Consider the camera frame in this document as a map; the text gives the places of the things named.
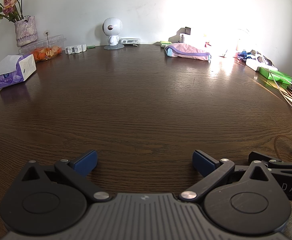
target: clear plastic container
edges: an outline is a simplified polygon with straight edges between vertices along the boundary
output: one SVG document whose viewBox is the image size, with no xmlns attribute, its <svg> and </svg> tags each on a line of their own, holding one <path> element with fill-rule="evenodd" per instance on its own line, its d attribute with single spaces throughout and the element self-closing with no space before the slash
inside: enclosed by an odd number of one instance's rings
<svg viewBox="0 0 292 240">
<path fill-rule="evenodd" d="M 21 47 L 19 54 L 33 54 L 35 62 L 48 60 L 62 53 L 65 40 L 63 35 L 48 37 L 48 39 L 35 41 Z"/>
</svg>

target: gray ribbed panel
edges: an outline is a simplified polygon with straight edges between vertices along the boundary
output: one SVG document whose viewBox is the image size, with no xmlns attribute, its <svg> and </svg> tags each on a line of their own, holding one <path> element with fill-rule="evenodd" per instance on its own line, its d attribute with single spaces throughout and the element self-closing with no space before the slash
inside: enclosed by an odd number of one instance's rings
<svg viewBox="0 0 292 240">
<path fill-rule="evenodd" d="M 182 203 L 171 193 L 120 193 L 93 204 L 72 228 L 51 236 L 8 233 L 3 240 L 288 240 L 281 233 L 265 237 L 233 236 L 211 225 L 196 204 Z"/>
</svg>

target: blue gripper pad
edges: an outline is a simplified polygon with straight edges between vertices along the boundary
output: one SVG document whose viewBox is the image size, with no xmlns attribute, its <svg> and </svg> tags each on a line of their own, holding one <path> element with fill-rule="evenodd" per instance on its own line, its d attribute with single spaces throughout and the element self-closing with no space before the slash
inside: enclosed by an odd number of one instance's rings
<svg viewBox="0 0 292 240">
<path fill-rule="evenodd" d="M 203 151 L 193 153 L 193 166 L 204 177 L 216 170 L 221 164 Z"/>
<path fill-rule="evenodd" d="M 97 152 L 89 150 L 69 162 L 69 166 L 77 173 L 86 177 L 97 165 Z"/>
</svg>

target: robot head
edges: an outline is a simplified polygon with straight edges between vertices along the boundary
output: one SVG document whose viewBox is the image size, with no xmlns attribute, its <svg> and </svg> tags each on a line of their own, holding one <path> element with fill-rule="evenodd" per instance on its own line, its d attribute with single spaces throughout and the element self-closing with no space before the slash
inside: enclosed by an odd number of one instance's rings
<svg viewBox="0 0 292 240">
<path fill-rule="evenodd" d="M 107 36 L 116 36 L 122 31 L 122 22 L 117 18 L 108 18 L 104 21 L 103 32 Z"/>
</svg>

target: wood grain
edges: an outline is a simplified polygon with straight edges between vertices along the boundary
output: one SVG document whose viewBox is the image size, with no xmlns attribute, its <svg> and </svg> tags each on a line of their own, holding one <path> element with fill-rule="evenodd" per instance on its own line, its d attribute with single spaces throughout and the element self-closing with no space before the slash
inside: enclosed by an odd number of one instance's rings
<svg viewBox="0 0 292 240">
<path fill-rule="evenodd" d="M 276 156 L 278 135 L 278 155 L 292 160 L 292 110 L 232 58 L 170 58 L 155 45 L 62 54 L 0 90 L 0 200 L 28 160 L 87 149 L 98 152 L 89 179 L 111 193 L 178 194 L 200 179 L 195 149 L 245 165 L 252 150 Z"/>
</svg>

